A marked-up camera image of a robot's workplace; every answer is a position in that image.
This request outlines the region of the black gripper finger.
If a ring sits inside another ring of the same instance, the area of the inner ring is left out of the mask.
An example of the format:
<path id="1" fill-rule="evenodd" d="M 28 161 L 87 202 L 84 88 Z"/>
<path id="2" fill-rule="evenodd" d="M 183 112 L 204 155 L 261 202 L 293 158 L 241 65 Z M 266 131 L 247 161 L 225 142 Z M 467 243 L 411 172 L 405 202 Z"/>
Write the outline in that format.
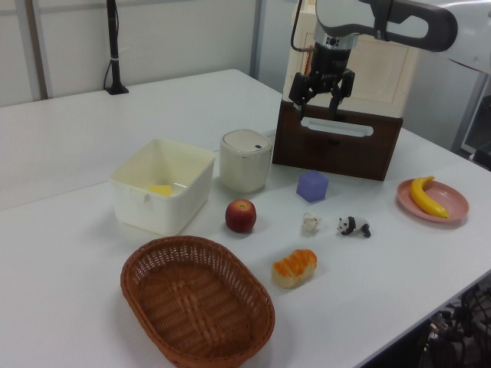
<path id="1" fill-rule="evenodd" d="M 329 111 L 334 118 L 338 117 L 338 107 L 342 100 L 351 96 L 354 77 L 355 73 L 347 68 L 342 74 L 335 75 L 330 84 L 331 101 L 329 103 Z"/>
<path id="2" fill-rule="evenodd" d="M 288 98 L 294 105 L 297 120 L 303 119 L 306 105 L 318 94 L 320 81 L 321 77 L 317 72 L 313 74 L 297 72 L 295 74 Z"/>

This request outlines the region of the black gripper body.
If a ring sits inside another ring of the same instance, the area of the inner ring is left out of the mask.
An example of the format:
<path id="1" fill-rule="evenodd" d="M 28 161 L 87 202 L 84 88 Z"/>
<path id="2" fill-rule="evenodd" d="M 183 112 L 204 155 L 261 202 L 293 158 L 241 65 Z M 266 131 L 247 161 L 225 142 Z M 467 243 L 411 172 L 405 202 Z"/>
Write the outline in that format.
<path id="1" fill-rule="evenodd" d="M 314 56 L 311 60 L 311 79 L 314 85 L 335 81 L 338 83 L 344 77 L 352 78 L 348 68 L 351 49 L 329 48 L 315 43 Z"/>

